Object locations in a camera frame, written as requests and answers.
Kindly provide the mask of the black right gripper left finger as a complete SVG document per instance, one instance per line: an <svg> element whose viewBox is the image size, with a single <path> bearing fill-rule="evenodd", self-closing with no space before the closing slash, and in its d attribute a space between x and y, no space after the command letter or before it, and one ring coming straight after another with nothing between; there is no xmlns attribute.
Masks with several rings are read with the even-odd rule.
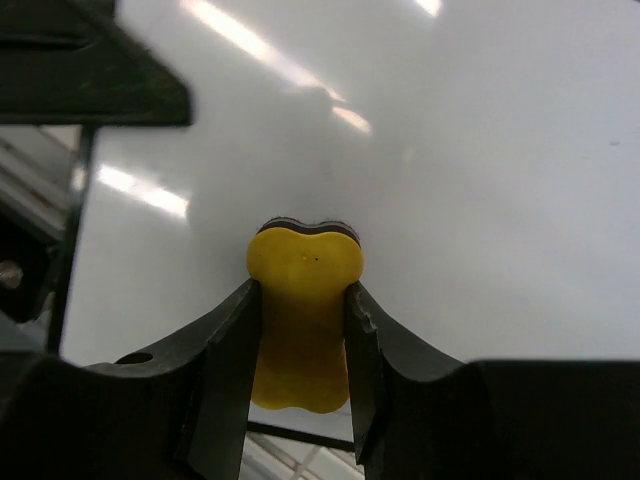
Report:
<svg viewBox="0 0 640 480"><path fill-rule="evenodd" d="M261 333L260 288L114 363L1 353L5 479L235 479Z"/></svg>

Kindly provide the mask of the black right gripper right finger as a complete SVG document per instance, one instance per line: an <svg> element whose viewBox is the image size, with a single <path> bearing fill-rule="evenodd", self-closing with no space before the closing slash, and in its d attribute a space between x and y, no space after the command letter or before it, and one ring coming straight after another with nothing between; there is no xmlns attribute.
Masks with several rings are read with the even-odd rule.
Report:
<svg viewBox="0 0 640 480"><path fill-rule="evenodd" d="M360 284L345 296L356 459L369 479L635 479L635 361L460 362Z"/></svg>

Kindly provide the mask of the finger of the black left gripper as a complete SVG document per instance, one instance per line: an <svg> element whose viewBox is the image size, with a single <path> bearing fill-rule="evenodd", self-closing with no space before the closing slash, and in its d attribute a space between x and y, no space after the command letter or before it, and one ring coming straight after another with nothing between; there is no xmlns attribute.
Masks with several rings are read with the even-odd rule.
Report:
<svg viewBox="0 0 640 480"><path fill-rule="evenodd" d="M115 6L2 2L2 124L191 124L187 86L116 23Z"/></svg>

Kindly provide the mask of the yellow bone-shaped eraser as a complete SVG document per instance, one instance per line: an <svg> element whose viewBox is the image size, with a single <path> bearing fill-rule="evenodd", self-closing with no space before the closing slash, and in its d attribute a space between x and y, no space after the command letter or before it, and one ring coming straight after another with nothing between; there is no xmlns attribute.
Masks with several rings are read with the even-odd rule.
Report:
<svg viewBox="0 0 640 480"><path fill-rule="evenodd" d="M340 409L350 397L345 295L364 270L358 235L339 221L275 217L250 241L246 265L262 301L252 402L318 414Z"/></svg>

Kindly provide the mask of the small black-framed whiteboard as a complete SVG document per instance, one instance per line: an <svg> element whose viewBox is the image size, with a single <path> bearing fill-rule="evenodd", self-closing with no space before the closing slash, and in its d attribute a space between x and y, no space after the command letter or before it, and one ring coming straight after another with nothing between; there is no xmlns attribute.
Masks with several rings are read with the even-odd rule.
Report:
<svg viewBox="0 0 640 480"><path fill-rule="evenodd" d="M269 219L350 225L363 283L444 352L639 354L635 1L122 1L186 129L94 144L61 352L213 309Z"/></svg>

